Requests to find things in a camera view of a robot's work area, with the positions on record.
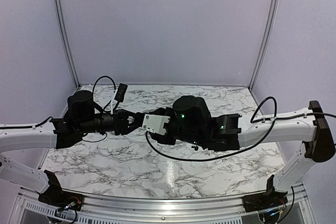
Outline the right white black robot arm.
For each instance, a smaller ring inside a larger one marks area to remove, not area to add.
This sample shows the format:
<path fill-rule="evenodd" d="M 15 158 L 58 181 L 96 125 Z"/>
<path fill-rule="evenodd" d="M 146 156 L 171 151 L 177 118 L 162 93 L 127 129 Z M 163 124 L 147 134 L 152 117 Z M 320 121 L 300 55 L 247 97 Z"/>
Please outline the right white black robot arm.
<path fill-rule="evenodd" d="M 203 98 L 185 95 L 170 108 L 145 114 L 142 127 L 160 144 L 174 145 L 180 140 L 196 148 L 231 151 L 233 155 L 261 143 L 299 141 L 299 149 L 268 179 L 267 190 L 260 195 L 260 203 L 271 207 L 280 199 L 280 193 L 286 193 L 312 166 L 335 155 L 326 116 L 318 101 L 310 101 L 307 108 L 288 113 L 213 117 Z"/>

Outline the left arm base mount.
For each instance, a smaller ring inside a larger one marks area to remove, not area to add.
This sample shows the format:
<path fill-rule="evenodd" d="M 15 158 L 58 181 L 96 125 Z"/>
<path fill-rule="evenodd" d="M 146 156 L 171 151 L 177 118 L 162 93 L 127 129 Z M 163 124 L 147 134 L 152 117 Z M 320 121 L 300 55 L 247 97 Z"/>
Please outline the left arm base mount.
<path fill-rule="evenodd" d="M 61 210 L 76 210 L 80 211 L 84 196 L 82 194 L 72 193 L 69 191 L 62 191 L 56 194 L 38 193 L 38 200 L 60 208 Z"/>

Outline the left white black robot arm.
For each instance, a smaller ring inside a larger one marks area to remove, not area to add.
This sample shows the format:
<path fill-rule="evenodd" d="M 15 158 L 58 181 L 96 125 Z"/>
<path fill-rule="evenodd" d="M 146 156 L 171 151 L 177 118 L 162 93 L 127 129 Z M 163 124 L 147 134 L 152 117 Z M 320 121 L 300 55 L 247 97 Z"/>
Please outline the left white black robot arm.
<path fill-rule="evenodd" d="M 68 100 L 63 118 L 49 117 L 41 123 L 1 126 L 1 179 L 28 187 L 54 205 L 66 202 L 66 193 L 53 172 L 43 172 L 5 156 L 6 152 L 34 148 L 70 148 L 89 133 L 126 135 L 143 125 L 145 115 L 127 110 L 106 112 L 93 99 L 93 93 L 78 91 Z"/>

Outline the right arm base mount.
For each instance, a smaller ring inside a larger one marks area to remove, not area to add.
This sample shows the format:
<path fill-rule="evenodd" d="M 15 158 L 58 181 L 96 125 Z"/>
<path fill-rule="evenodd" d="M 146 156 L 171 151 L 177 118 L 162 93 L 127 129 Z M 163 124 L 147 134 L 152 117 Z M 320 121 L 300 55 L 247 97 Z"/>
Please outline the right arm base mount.
<path fill-rule="evenodd" d="M 260 211 L 274 208 L 288 202 L 287 193 L 275 193 L 266 196 L 265 193 L 246 195 L 242 197 L 245 212 Z"/>

